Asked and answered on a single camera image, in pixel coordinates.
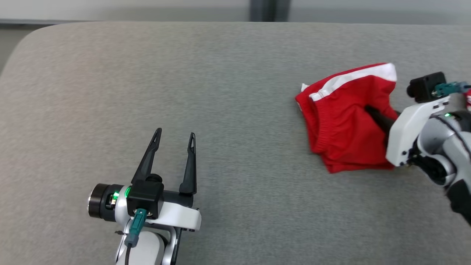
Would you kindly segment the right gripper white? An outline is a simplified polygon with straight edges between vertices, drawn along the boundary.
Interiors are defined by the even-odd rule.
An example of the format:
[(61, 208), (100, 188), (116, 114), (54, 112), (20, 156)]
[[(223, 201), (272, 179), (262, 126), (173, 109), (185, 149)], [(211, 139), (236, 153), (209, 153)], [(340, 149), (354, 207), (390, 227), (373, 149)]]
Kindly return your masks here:
[(374, 107), (365, 106), (365, 111), (389, 136), (386, 158), (391, 164), (402, 166), (427, 158), (445, 167), (452, 166), (443, 144), (453, 135), (465, 131), (465, 119), (459, 117), (459, 112), (444, 112), (449, 99), (446, 96), (412, 105), (395, 119)]

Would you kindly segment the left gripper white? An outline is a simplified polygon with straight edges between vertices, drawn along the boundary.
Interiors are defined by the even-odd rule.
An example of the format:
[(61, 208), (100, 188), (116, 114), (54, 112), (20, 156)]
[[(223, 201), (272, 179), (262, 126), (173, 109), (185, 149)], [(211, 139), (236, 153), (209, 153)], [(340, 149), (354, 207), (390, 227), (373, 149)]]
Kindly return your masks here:
[[(150, 176), (161, 135), (162, 128), (158, 128), (146, 148), (144, 156), (131, 180), (131, 184), (136, 183), (138, 180), (146, 180)], [(126, 227), (129, 220), (133, 219), (133, 217), (128, 215), (127, 211), (127, 199), (125, 198), (127, 190), (128, 186), (123, 186), (119, 191), (115, 192), (115, 219), (116, 223), (123, 228)], [(179, 193), (183, 195), (195, 195), (197, 193), (196, 136), (194, 133), (190, 133), (190, 140), (187, 145), (187, 162), (184, 178), (179, 187)], [(187, 230), (200, 230), (201, 222), (202, 216), (198, 210), (171, 202), (163, 203), (157, 219), (146, 218), (146, 223), (148, 224), (166, 225)]]

